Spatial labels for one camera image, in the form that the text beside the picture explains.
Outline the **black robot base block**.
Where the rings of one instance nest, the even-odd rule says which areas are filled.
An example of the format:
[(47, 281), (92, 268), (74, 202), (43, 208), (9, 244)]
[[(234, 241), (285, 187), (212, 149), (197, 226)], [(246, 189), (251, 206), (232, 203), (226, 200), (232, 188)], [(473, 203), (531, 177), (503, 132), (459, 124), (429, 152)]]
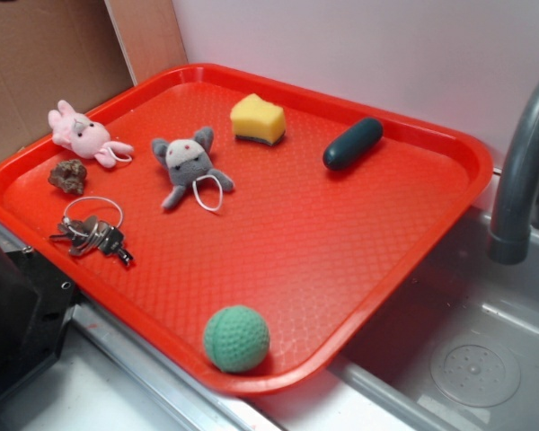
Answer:
[(55, 364), (75, 282), (38, 251), (0, 247), (0, 401)]

